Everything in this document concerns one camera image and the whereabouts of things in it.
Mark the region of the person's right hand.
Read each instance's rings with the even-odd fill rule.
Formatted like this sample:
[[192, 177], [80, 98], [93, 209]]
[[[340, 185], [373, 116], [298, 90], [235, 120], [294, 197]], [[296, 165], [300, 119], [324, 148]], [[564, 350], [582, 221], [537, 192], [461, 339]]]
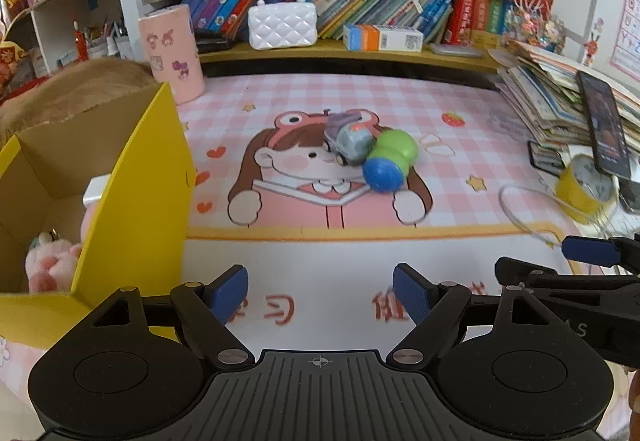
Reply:
[[629, 440], [640, 441], [640, 369], [634, 371], [628, 393], [631, 410], [629, 420]]

